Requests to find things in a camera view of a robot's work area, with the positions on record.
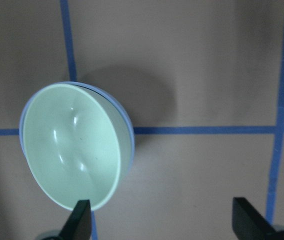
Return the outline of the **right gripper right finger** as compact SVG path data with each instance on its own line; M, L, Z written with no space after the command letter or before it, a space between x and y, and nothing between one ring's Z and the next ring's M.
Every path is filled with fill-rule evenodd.
M232 230L238 240L268 240L277 232L245 197L232 199Z

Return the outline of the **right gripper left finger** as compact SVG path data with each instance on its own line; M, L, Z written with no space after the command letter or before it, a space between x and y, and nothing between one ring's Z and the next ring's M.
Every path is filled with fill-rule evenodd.
M91 204L79 200L57 235L58 240L89 240L92 235Z

